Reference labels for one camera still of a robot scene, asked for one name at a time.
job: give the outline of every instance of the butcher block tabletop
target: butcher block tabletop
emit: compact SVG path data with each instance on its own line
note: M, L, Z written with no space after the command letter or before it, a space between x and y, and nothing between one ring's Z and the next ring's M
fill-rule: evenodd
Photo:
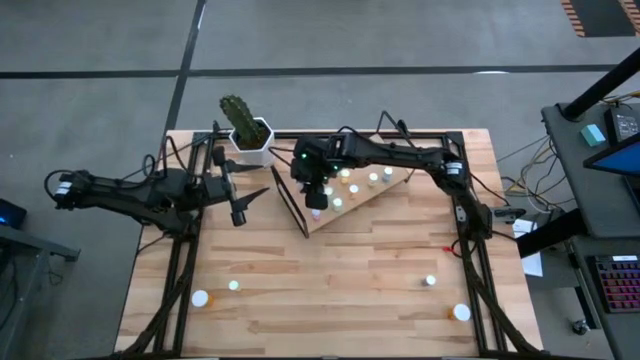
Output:
M428 130L413 130L412 135L421 131ZM458 131L464 135L473 174L501 193L488 130ZM180 147L192 141L193 132L168 135ZM440 146L435 140L413 141ZM234 158L228 141L216 144ZM276 140L282 148L294 144ZM180 155L186 161L190 152L187 147ZM175 157L168 163L179 166ZM289 176L285 164L275 165L283 178ZM232 225L227 203L205 210L192 291L207 291L213 302L204 308L189 306L182 356L478 354L473 323L448 318L451 307L469 304L469 298L461 260L443 250L457 238L451 198L429 175L415 172L408 183L388 189L308 239L278 194L270 170L234 174L233 181L239 196L262 187L270 190L251 203L242 227ZM504 205L479 184L475 189L487 205ZM494 228L513 234L508 225ZM140 247L160 236L155 227L145 227ZM516 243L494 236L487 250L500 306L525 338L541 348ZM164 239L138 255L115 350L131 345L159 308L170 253L171 240ZM434 286L422 284L426 275L436 277ZM237 291L229 290L234 280ZM177 308L169 319L169 347ZM495 348L490 316L482 309L488 342Z

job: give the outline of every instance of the potted cactus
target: potted cactus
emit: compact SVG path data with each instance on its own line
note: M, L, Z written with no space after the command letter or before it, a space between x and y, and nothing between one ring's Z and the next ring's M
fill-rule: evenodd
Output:
M269 147L273 145L274 135L264 118L254 118L247 104L235 95L220 99L220 108L233 125L229 140L240 154L240 162L271 166L274 157Z

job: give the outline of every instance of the computer keyboard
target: computer keyboard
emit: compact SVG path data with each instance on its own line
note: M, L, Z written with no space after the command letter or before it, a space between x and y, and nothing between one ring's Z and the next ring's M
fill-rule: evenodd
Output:
M640 312L638 256L594 256L591 269L600 279L600 299L609 313Z

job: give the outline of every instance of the plant pot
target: plant pot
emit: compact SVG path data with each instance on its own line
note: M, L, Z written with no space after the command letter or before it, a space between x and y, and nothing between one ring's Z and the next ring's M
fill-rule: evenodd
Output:
M267 140L265 140L264 144L260 149L252 149L252 150L240 149L240 146L238 146L238 143L237 143L238 133L236 132L236 129L233 129L231 134L229 134L229 141L231 141L235 150L238 152L238 154L240 154L240 158L238 161L239 163L242 163L245 165L261 165L263 167L269 167L273 165L273 161L274 161L273 154L269 152L269 147L273 146L273 142L274 142L273 130L271 130L271 127L269 126L269 124L267 124L264 118L256 117L253 119L258 123L258 125L260 125L261 127L269 131Z

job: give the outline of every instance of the concrete floor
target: concrete floor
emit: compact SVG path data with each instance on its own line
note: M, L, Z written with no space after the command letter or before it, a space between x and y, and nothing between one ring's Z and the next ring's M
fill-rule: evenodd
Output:
M0 72L178 69L195 5L0 0ZM576 37L558 0L210 0L200 30L192 69L611 64L640 45ZM488 128L499 158L544 135L542 106L571 100L600 76L197 78L176 127L209 128L222 118L217 99L236 93L277 129L370 128L383 109L414 128ZM635 77L620 92L638 85ZM157 150L174 86L173 78L0 80L0 197L29 209L26 230L82 248L77 263L54 262L64 282L43 286L21 358L112 351L140 227L101 210L56 211L42 179L58 168L116 177L139 167ZM501 173L515 177L532 152L501 162ZM548 184L561 176L557 166ZM565 184L549 197L572 195ZM567 331L558 309L580 317L571 295L532 298L547 350L610 357L602 333Z

